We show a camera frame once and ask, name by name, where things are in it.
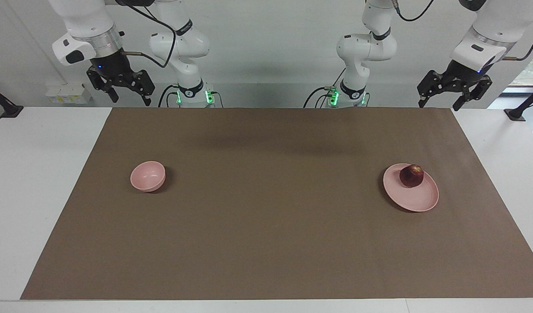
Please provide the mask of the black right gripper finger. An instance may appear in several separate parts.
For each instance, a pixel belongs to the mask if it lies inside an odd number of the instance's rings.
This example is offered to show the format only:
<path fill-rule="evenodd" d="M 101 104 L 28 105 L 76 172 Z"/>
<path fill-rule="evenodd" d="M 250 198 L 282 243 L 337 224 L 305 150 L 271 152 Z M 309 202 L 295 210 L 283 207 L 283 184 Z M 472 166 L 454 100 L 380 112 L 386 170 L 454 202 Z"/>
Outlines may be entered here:
<path fill-rule="evenodd" d="M 156 87 L 146 70 L 120 74 L 119 86 L 128 88 L 140 95 L 146 107 L 151 105 L 151 96 Z"/>
<path fill-rule="evenodd" d="M 95 90 L 100 90 L 106 93 L 112 103 L 117 103 L 119 101 L 119 96 L 113 88 L 111 81 L 101 77 L 94 66 L 88 68 L 87 76 Z"/>

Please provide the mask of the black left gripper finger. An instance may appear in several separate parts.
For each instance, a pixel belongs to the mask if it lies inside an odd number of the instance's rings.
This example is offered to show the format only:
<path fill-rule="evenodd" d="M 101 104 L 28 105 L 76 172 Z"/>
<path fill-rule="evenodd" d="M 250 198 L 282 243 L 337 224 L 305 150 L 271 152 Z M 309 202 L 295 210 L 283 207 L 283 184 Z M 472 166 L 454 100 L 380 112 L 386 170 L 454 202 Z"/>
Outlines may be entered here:
<path fill-rule="evenodd" d="M 419 94 L 418 106 L 425 107 L 431 97 L 451 91 L 451 77 L 447 71 L 437 73 L 435 70 L 430 70 L 421 82 L 417 85 Z"/>
<path fill-rule="evenodd" d="M 472 86 L 463 83 L 460 89 L 461 95 L 452 106 L 453 110 L 458 111 L 462 108 L 463 105 L 465 105 L 465 103 L 473 100 L 480 100 L 486 93 L 486 91 L 489 89 L 489 87 L 491 87 L 492 83 L 493 82 L 488 75 L 484 75 L 479 81 L 477 81 L 476 84 Z"/>

